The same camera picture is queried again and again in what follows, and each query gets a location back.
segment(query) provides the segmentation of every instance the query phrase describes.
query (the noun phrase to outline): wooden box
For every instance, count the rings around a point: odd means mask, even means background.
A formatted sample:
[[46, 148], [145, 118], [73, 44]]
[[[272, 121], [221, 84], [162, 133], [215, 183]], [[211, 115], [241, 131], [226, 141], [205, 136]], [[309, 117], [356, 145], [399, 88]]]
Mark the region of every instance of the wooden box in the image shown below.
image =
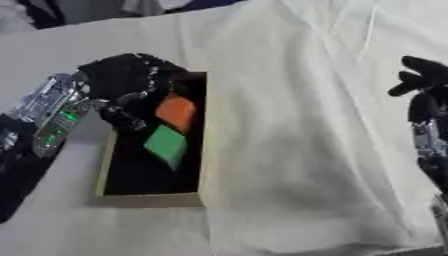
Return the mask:
[[205, 75], [187, 85], [189, 93], [186, 97], [196, 105], [196, 114], [191, 130], [186, 134], [188, 150], [179, 168], [169, 170], [145, 151], [142, 140], [148, 135], [112, 131], [95, 189], [96, 204], [131, 208], [203, 206], [200, 194], [204, 177], [201, 169]]

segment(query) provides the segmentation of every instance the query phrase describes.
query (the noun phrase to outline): white tablecloth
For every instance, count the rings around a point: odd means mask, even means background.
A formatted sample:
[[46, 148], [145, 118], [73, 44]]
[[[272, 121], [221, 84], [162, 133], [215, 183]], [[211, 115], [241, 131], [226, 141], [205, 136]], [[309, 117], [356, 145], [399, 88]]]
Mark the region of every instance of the white tablecloth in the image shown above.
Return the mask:
[[49, 74], [119, 53], [208, 71], [208, 210], [91, 206], [109, 129], [92, 113], [0, 226], [0, 255], [358, 255], [435, 243], [409, 97], [386, 91], [403, 55], [448, 63], [447, 8], [253, 0], [2, 38], [0, 109]]

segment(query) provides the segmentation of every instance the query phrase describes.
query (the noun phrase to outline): wooden block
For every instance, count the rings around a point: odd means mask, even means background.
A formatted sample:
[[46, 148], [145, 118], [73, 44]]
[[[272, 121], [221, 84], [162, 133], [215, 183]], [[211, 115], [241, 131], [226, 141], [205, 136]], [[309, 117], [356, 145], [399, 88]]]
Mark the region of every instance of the wooden block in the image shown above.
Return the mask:
[[186, 134], [195, 112], [196, 107], [193, 102], [176, 93], [170, 93], [160, 103], [156, 110], [156, 116], [183, 134]]
[[187, 141], [182, 134], [160, 125], [145, 142], [144, 147], [175, 171], [187, 150]]

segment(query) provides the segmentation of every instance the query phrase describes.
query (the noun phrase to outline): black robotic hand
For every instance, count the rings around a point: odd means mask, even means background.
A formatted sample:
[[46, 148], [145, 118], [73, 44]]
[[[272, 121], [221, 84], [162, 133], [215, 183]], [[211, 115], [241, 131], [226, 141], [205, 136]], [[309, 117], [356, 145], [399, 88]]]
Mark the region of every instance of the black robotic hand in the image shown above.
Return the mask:
[[418, 165], [445, 194], [448, 192], [448, 67], [438, 62], [405, 56], [402, 81], [389, 91], [401, 96], [418, 91], [412, 98], [408, 121], [412, 123]]
[[142, 53], [113, 56], [78, 69], [88, 77], [89, 98], [105, 102], [99, 109], [101, 118], [119, 131], [132, 132], [147, 127], [134, 110], [139, 103], [157, 102], [169, 90], [178, 89], [174, 77], [188, 74], [169, 61]]
[[136, 92], [167, 90], [173, 74], [187, 73], [169, 61], [143, 53], [117, 55], [78, 69], [89, 79], [89, 97], [109, 101]]

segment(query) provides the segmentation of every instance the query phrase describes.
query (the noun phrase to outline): green led light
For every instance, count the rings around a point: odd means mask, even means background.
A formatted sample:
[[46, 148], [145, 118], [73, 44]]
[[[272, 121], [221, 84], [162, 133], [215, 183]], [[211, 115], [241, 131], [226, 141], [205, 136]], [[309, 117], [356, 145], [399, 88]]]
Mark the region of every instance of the green led light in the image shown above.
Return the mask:
[[67, 118], [70, 119], [70, 120], [78, 119], [75, 115], [70, 115], [70, 114], [67, 115]]

